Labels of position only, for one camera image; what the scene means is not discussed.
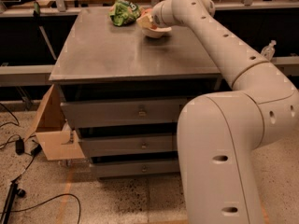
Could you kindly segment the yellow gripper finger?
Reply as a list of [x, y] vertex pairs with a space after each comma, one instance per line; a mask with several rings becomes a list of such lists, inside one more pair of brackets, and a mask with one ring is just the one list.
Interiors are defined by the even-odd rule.
[[149, 29], [153, 25], [152, 16], [150, 13], [145, 13], [141, 15], [137, 20], [137, 24], [140, 28], [146, 28]]

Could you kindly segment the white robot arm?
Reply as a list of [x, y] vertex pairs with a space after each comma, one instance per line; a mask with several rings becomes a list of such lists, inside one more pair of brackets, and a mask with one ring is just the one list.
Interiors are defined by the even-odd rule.
[[190, 100], [178, 118], [189, 224], [264, 224], [251, 152], [295, 127], [299, 92], [214, 14], [211, 0], [165, 0], [137, 22], [143, 28], [191, 29], [230, 87]]

